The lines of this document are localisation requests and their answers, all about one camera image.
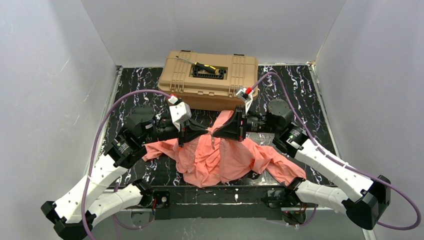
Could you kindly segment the pink jacket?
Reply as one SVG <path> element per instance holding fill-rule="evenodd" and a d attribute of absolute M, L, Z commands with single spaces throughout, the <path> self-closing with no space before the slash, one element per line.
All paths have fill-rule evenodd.
<path fill-rule="evenodd" d="M 216 138 L 212 132 L 230 119 L 233 111 L 221 111 L 209 133 L 178 146 L 176 139 L 148 143 L 146 162 L 162 154 L 175 160 L 176 169 L 186 183 L 204 188 L 242 178 L 253 171 L 267 170 L 279 183 L 289 184 L 294 178 L 305 179 L 306 172 L 278 153 L 274 147 L 258 145 L 246 138 L 242 142 Z"/>

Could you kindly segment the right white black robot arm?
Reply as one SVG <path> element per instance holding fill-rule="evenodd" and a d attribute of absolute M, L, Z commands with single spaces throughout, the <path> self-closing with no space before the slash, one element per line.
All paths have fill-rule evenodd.
<path fill-rule="evenodd" d="M 280 205 L 315 204 L 345 214 L 354 224 L 372 230 L 390 204 L 391 191 L 380 175 L 371 180 L 348 169 L 348 163 L 314 144 L 305 131 L 294 124 L 294 112 L 282 99 L 271 100 L 265 114 L 237 106 L 232 116 L 213 132 L 215 138 L 243 141 L 248 132 L 272 133 L 273 144 L 287 154 L 324 175 L 334 187 L 295 177 L 283 190 L 269 191 L 262 201 L 270 208 Z"/>

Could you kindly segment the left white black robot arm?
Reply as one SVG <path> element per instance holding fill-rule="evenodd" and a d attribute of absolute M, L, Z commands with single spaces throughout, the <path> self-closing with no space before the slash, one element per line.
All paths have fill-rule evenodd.
<path fill-rule="evenodd" d="M 104 194 L 104 191 L 147 154 L 148 144 L 176 140 L 182 147 L 208 132 L 205 126 L 191 118 L 187 104 L 182 102 L 169 109 L 169 116 L 157 119 L 152 107 L 135 108 L 105 147 L 91 175 L 83 177 L 61 198 L 41 206 L 61 239 L 82 240 L 96 224 L 129 207 L 154 209 L 168 205 L 169 193 L 155 193 L 143 179 L 111 194 Z"/>

